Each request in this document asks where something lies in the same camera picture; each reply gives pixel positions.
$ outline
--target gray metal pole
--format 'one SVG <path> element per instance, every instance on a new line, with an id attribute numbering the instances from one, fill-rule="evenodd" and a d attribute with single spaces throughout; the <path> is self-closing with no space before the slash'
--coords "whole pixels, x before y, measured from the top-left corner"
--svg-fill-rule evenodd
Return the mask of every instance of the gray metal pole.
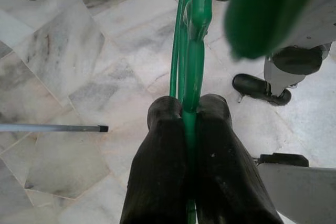
<path id="1" fill-rule="evenodd" d="M 0 124 L 0 132 L 4 131 L 26 131 L 26 132 L 50 132 L 50 131 L 75 131 L 75 132 L 108 132 L 109 127 L 81 126 L 81 125 L 52 125 L 52 124 Z"/>

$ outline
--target marble floor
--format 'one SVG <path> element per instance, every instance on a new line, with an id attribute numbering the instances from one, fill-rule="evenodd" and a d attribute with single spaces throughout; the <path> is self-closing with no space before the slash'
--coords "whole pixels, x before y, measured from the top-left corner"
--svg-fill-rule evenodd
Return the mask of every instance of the marble floor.
<path id="1" fill-rule="evenodd" d="M 118 223 L 146 113 L 168 94 L 177 0 L 0 0 L 0 122 L 105 124 L 102 133 L 1 133 L 1 224 Z M 231 86 L 263 60 L 232 61 L 213 1 L 203 93 L 224 96 L 252 156 L 303 154 L 336 168 L 336 50 L 274 107 Z"/>

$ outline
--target metal rod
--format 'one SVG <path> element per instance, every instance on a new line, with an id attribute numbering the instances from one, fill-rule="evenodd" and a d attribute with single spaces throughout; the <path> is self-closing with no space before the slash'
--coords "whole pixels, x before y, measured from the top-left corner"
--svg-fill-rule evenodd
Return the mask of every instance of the metal rod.
<path id="1" fill-rule="evenodd" d="M 0 132 L 26 131 L 26 132 L 49 132 L 49 131 L 75 131 L 75 132 L 108 132 L 109 127 L 104 125 L 53 125 L 53 124 L 0 124 Z"/>

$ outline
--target green object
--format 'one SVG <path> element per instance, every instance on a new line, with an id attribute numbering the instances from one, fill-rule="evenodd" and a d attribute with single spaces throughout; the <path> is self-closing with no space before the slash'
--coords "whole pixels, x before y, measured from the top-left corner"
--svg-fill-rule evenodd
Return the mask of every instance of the green object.
<path id="1" fill-rule="evenodd" d="M 204 36 L 212 18 L 212 0 L 178 0 L 173 57 L 171 66 L 170 96 L 176 97 L 177 69 L 178 99 L 182 103 L 182 120 L 187 141 L 188 165 L 195 172 L 196 108 L 201 95 L 204 68 Z M 194 186 L 190 184 L 190 199 L 186 206 L 188 223 L 196 222 Z"/>
<path id="2" fill-rule="evenodd" d="M 236 57 L 255 59 L 284 41 L 307 0 L 230 0 L 226 37 Z"/>

